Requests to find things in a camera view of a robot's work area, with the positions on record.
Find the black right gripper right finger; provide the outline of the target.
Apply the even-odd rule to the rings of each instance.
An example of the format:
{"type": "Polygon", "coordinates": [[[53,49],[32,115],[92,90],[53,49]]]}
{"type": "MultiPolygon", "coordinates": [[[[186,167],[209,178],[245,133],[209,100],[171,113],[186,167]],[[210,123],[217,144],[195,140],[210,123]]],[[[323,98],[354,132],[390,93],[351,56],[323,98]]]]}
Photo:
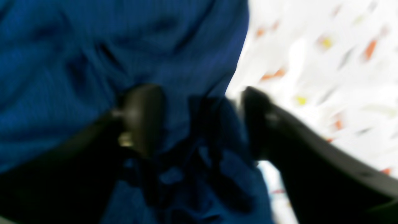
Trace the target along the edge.
{"type": "Polygon", "coordinates": [[[339,150],[262,91],[241,95],[250,149],[280,172],[301,224],[396,224],[397,180],[339,150]]]}

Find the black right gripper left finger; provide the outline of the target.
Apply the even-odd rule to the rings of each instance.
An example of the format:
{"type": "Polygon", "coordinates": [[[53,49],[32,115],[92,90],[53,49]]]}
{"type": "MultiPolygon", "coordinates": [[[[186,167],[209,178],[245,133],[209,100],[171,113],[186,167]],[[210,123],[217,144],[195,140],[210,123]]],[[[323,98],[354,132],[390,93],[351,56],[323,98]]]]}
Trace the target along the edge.
{"type": "Polygon", "coordinates": [[[37,158],[1,174],[1,222],[98,224],[126,159],[153,156],[164,93],[138,85],[91,126],[37,158]]]}

